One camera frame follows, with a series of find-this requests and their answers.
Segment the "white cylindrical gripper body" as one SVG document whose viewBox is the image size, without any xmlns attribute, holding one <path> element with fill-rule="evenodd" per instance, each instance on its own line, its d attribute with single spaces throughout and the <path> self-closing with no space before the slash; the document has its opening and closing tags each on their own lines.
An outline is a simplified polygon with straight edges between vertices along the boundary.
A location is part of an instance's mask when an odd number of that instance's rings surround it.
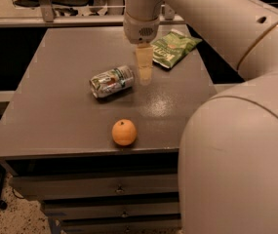
<svg viewBox="0 0 278 234">
<path fill-rule="evenodd" d="M 141 21 L 124 16 L 124 33 L 131 44 L 150 43 L 157 35 L 160 19 Z"/>
</svg>

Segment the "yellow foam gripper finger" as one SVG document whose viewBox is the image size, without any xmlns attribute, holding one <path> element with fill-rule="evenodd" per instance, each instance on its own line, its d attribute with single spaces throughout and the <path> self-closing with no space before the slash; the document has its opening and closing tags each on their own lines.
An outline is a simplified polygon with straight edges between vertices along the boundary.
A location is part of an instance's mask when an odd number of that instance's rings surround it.
<svg viewBox="0 0 278 234">
<path fill-rule="evenodd" d="M 149 43 L 141 43 L 136 47 L 139 81 L 148 85 L 152 78 L 153 48 Z"/>
</svg>

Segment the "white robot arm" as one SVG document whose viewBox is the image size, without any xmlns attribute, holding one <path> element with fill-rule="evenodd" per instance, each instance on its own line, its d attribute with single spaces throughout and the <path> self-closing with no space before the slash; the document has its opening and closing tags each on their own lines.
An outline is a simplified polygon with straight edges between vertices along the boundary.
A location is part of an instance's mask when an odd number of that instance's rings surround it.
<svg viewBox="0 0 278 234">
<path fill-rule="evenodd" d="M 278 234 L 278 9 L 259 0 L 126 0 L 125 33 L 168 4 L 244 78 L 209 98 L 179 148 L 184 234 Z"/>
</svg>

